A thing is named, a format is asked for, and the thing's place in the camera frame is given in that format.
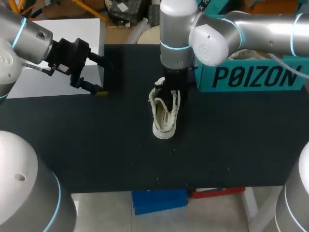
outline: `black tabletop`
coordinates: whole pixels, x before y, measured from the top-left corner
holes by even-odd
[[[189,92],[176,134],[152,133],[157,45],[107,45],[108,96],[8,99],[0,130],[26,139],[72,192],[283,185],[309,141],[305,90]]]

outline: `floor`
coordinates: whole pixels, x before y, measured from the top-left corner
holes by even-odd
[[[272,187],[253,188],[260,206]],[[186,207],[136,216],[131,192],[74,194],[76,232],[247,232],[240,195],[190,199]],[[272,221],[264,232],[277,232]]]

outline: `white sneaker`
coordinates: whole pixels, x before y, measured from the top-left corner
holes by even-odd
[[[161,77],[155,85],[161,85],[165,80]],[[180,107],[180,91],[153,89],[149,94],[154,123],[153,133],[159,139],[169,139],[176,131],[177,114]]]

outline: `robotic arm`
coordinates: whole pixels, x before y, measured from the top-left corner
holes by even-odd
[[[309,14],[251,15],[230,12],[223,18],[200,13],[196,0],[162,0],[161,62],[169,89],[186,85],[193,56],[216,66],[241,49],[309,56]]]
[[[0,104],[6,99],[21,72],[19,58],[39,64],[43,60],[51,67],[42,72],[52,75],[55,70],[70,75],[70,85],[83,88],[92,94],[104,91],[101,86],[80,77],[86,59],[99,66],[108,61],[91,52],[89,44],[81,39],[70,43],[65,39],[53,40],[51,31],[0,6]]]

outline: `white box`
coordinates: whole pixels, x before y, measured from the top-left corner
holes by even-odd
[[[105,25],[99,19],[47,20],[35,23],[50,30],[54,34],[53,39],[57,42],[62,38],[69,42],[75,42],[77,38],[80,38],[89,43],[92,52],[100,56],[104,55]],[[38,66],[50,69],[45,61]],[[92,84],[103,86],[103,72],[102,67],[87,59],[81,77]],[[40,71],[24,67],[8,98],[88,93],[81,88],[75,89],[70,86],[70,76],[58,71],[55,71],[53,76],[48,76]]]

